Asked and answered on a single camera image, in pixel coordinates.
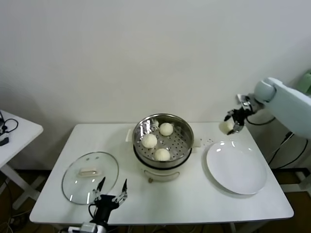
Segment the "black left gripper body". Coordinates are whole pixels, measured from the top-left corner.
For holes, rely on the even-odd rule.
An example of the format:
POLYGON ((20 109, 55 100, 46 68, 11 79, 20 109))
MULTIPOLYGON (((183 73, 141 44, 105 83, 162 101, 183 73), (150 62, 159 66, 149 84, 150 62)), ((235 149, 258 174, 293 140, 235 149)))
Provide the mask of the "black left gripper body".
POLYGON ((115 197, 112 195, 100 195, 99 198, 94 200, 97 208, 94 214, 95 221, 108 221, 111 212, 119 208, 119 204, 114 201, 115 197))

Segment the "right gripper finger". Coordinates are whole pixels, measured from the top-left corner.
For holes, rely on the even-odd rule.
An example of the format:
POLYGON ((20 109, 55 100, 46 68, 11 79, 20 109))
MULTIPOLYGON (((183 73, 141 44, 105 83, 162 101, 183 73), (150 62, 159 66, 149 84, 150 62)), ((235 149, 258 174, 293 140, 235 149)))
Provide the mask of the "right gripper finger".
POLYGON ((229 131, 227 134, 234 134, 234 133, 239 133, 243 128, 244 128, 244 125, 238 123, 238 122, 234 122, 233 124, 231 123, 228 123, 228 128, 229 128, 229 131))
POLYGON ((224 118, 224 121, 228 121, 230 118, 233 118, 236 116, 237 109, 233 109, 227 112, 227 115, 224 118))

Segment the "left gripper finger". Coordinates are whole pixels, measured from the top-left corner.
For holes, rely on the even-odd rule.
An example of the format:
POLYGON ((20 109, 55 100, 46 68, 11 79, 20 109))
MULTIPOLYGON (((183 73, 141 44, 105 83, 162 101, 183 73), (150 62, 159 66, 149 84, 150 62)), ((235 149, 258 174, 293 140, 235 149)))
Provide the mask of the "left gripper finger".
POLYGON ((117 196, 115 196, 112 201, 114 203, 123 203, 128 197, 128 194, 127 194, 127 179, 125 180, 124 184, 123 184, 123 187, 122 187, 122 190, 121 190, 121 193, 117 196))
POLYGON ((94 200, 98 199, 101 195, 101 190, 103 188, 104 182, 106 180, 106 177, 103 177, 103 179, 98 183, 97 187, 93 189, 93 197, 94 200))

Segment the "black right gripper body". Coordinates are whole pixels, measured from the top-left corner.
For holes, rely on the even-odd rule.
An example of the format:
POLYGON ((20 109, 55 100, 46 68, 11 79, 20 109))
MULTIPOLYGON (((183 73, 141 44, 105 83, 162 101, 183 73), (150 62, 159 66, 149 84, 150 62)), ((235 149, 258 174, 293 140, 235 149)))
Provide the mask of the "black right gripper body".
POLYGON ((236 99, 240 104, 239 109, 233 110, 233 120, 236 124, 244 124, 249 116, 264 108, 264 105, 257 101, 255 97, 236 97, 236 99))

